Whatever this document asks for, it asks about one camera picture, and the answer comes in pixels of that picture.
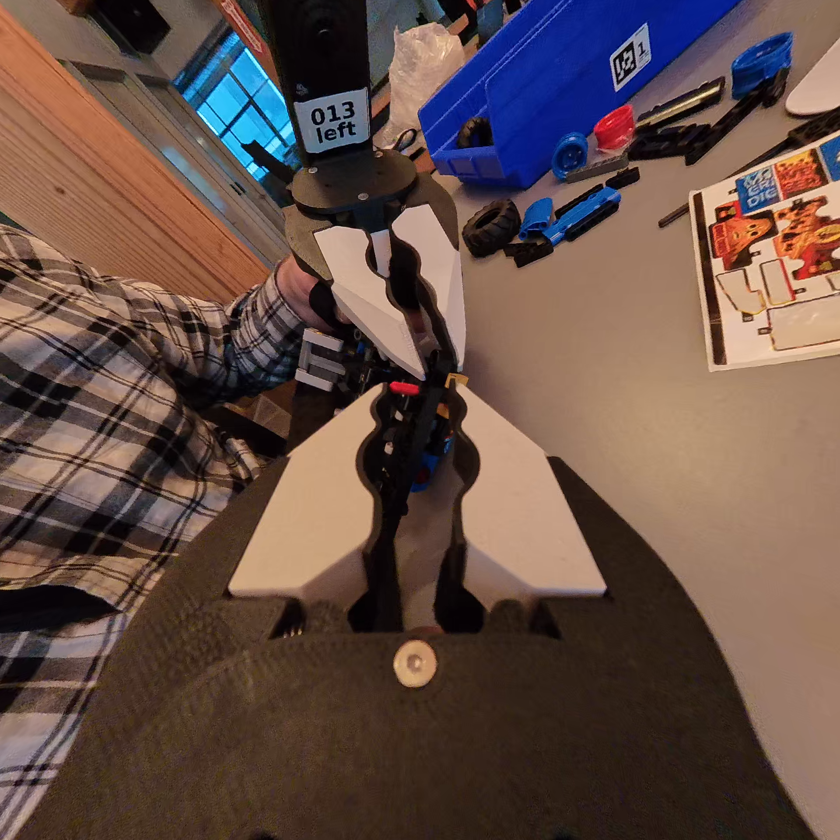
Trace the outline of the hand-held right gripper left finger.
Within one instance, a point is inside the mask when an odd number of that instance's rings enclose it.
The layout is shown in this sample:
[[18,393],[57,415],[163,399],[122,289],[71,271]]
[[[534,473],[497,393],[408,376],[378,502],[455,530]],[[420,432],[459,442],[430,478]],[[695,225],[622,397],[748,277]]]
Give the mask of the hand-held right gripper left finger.
[[383,505],[364,468],[389,395],[376,385],[292,449],[227,585],[232,597],[349,611],[368,596],[371,630],[394,631],[393,551],[376,557]]

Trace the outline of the black toy vehicle chassis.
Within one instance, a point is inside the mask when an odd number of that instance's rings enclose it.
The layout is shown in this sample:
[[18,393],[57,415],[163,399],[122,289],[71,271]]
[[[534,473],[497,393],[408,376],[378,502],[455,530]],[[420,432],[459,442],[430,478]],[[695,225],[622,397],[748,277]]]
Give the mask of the black toy vehicle chassis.
[[[358,329],[353,329],[346,340],[330,337],[315,329],[305,329],[295,378],[297,382],[314,385],[324,391],[334,387],[338,389],[338,411],[378,385],[387,387],[394,381],[421,382],[382,356],[373,342]],[[430,486],[454,439],[446,397],[441,395],[433,435],[423,453],[424,469],[412,493],[425,491]],[[391,450],[392,444],[385,444],[385,452],[390,453]]]

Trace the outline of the long black holed beam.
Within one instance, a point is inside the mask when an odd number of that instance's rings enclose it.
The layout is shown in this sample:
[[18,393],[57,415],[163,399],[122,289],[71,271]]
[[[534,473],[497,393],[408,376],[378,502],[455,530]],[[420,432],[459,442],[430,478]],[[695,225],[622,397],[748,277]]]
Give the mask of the long black holed beam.
[[414,397],[394,395],[388,385],[376,404],[384,422],[384,444],[392,444],[391,452],[381,457],[378,488],[384,520],[394,525],[406,514],[408,498],[424,469],[424,451],[433,435],[443,387],[437,373],[429,374],[422,382],[403,382],[420,385],[420,394]]

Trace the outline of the grey desk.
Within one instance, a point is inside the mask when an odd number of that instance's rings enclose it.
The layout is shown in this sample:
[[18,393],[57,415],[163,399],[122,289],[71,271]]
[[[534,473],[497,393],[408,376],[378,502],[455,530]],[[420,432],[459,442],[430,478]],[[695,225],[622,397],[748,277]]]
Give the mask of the grey desk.
[[644,161],[619,212],[517,269],[461,247],[469,386],[679,577],[815,834],[838,838],[838,357],[709,372],[690,220],[778,143],[758,108],[699,163]]

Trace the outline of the person's left hand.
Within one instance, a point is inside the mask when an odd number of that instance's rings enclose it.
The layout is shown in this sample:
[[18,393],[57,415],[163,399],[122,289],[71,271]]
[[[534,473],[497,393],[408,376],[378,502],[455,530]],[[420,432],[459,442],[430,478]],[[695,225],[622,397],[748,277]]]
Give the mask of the person's left hand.
[[294,255],[288,255],[275,269],[275,280],[280,295],[289,309],[311,329],[335,333],[337,328],[329,319],[321,318],[310,305],[310,294],[319,282],[315,276],[301,268]]

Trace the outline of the clear plastic bag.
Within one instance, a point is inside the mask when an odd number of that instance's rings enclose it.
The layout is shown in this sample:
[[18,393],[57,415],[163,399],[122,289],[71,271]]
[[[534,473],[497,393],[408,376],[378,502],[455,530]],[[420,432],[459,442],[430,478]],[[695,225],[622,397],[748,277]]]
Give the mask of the clear plastic bag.
[[389,68],[388,121],[381,143],[393,146],[406,130],[420,130],[419,110],[465,64],[460,38],[440,23],[394,29]]

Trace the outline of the blue curved toy panel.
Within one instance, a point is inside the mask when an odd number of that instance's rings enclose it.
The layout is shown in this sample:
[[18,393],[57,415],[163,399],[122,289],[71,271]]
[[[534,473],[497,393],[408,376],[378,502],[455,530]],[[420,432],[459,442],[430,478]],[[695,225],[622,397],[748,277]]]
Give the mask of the blue curved toy panel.
[[525,242],[542,235],[553,221],[553,199],[550,196],[532,202],[521,221],[518,234],[520,241]]

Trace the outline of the black perforated board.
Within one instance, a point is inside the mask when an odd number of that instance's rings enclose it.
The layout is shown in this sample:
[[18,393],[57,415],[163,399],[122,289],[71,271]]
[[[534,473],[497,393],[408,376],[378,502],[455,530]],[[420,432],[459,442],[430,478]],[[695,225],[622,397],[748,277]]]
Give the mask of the black perforated board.
[[324,391],[299,381],[295,385],[291,400],[287,456],[333,419],[340,402],[340,392],[335,387]]

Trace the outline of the blue and black toy block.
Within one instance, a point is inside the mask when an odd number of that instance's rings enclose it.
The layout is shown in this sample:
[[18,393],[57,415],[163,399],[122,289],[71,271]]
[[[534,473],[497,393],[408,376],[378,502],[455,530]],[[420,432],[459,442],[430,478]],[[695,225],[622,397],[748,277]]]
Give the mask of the blue and black toy block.
[[599,185],[585,192],[555,213],[555,221],[547,232],[549,241],[553,246],[575,241],[614,215],[621,201],[620,191],[609,186]]

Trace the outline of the grey holed toy beam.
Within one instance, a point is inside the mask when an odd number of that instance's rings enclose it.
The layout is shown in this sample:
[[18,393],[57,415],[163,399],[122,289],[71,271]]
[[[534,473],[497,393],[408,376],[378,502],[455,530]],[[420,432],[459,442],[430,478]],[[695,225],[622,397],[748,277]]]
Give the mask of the grey holed toy beam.
[[628,155],[626,152],[614,156],[601,158],[592,163],[586,164],[580,168],[573,169],[564,178],[567,184],[578,183],[603,177],[615,172],[619,172],[628,165]]

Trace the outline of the red toy wheel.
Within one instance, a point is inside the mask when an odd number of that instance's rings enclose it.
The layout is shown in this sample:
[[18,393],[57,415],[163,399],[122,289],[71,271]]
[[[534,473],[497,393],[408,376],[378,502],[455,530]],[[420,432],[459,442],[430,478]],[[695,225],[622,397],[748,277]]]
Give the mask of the red toy wheel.
[[600,152],[624,150],[633,141],[635,132],[634,107],[629,103],[607,113],[593,128],[596,148]]

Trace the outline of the cluster of black toy beams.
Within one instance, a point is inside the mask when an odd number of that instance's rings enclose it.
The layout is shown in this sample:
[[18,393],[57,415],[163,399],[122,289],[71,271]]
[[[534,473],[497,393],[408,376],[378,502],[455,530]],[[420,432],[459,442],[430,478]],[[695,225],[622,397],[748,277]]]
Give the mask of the cluster of black toy beams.
[[693,165],[735,130],[755,109],[768,109],[781,99],[791,69],[783,67],[748,92],[713,124],[698,123],[665,127],[636,137],[627,151],[629,161],[650,161],[682,157]]

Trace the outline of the black toy cylinder piece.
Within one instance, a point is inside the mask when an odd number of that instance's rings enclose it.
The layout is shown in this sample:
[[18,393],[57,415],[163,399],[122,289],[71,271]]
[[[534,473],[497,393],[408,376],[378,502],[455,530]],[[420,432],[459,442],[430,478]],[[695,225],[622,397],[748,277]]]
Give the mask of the black toy cylinder piece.
[[705,111],[719,103],[726,86],[727,79],[721,76],[654,106],[637,118],[636,131],[645,133],[660,130]]

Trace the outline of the colourful sticker sheet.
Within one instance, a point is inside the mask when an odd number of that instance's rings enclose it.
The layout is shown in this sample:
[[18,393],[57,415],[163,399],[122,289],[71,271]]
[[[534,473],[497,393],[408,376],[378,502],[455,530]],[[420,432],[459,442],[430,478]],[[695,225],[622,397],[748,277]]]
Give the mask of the colourful sticker sheet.
[[839,349],[839,134],[689,195],[710,371]]

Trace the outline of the white stand base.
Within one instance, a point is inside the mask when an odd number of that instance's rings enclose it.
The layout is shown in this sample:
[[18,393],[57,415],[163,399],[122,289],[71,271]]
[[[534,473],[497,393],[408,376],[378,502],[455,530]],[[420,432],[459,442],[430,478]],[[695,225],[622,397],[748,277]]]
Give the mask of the white stand base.
[[839,107],[839,40],[788,95],[784,107],[797,118],[811,118]]

